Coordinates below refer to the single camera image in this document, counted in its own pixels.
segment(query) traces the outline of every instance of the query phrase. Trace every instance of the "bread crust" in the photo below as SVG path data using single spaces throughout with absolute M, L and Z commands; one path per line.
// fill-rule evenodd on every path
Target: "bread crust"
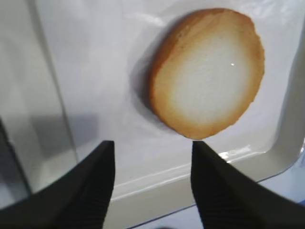
M 169 106 L 169 94 L 167 93 L 173 84 L 174 74 L 168 74 L 166 79 L 157 83 L 160 70 L 167 62 L 179 64 L 185 52 L 191 52 L 191 48 L 206 37 L 213 36 L 217 30 L 235 29 L 240 36 L 241 45 L 246 47 L 245 52 L 251 61 L 250 87 L 241 95 L 242 101 L 236 109 L 227 114 L 226 118 L 215 122 L 199 125 L 186 120 L 179 112 Z M 230 9 L 216 8 L 196 11 L 183 19 L 165 39 L 160 46 L 149 77 L 149 100 L 153 111 L 170 128 L 183 136 L 191 139 L 203 139 L 219 133 L 230 125 L 236 123 L 247 110 L 259 90 L 264 75 L 264 49 L 260 37 L 255 32 L 252 20 L 241 13 Z

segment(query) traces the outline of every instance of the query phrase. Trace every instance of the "round bread slice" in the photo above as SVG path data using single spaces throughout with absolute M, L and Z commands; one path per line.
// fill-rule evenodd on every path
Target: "round bread slice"
M 254 100 L 264 49 L 248 16 L 200 10 L 170 33 L 152 66 L 154 112 L 183 136 L 203 139 L 233 125 Z

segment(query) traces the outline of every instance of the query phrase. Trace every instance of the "white surface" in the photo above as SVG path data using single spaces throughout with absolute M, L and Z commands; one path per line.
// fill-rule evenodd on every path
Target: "white surface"
M 37 6 L 79 159 L 102 140 L 116 142 L 114 198 L 166 182 L 173 172 L 189 173 L 191 141 L 158 122 L 138 94 L 158 40 L 193 10 L 228 7 L 249 15 L 266 57 L 255 102 L 234 126 L 206 142 L 228 160 L 273 144 L 305 1 L 54 0 Z M 78 122 L 75 115 L 88 119 Z
M 197 207 L 191 207 L 156 221 L 136 227 L 137 229 L 202 229 Z
M 38 191 L 76 158 L 33 19 L 27 1 L 0 1 L 0 118 Z
M 262 186 L 295 202 L 305 200 L 305 168 L 301 168 L 301 157 L 291 168 L 282 174 L 260 182 Z M 157 219 L 137 229 L 202 229 L 197 207 L 179 211 L 164 218 Z

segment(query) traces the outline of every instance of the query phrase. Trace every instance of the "bread slice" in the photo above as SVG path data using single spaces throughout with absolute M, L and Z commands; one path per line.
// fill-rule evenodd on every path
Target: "bread slice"
M 264 49 L 248 16 L 200 10 L 170 33 L 152 66 L 154 112 L 183 136 L 203 139 L 233 125 L 254 100 Z

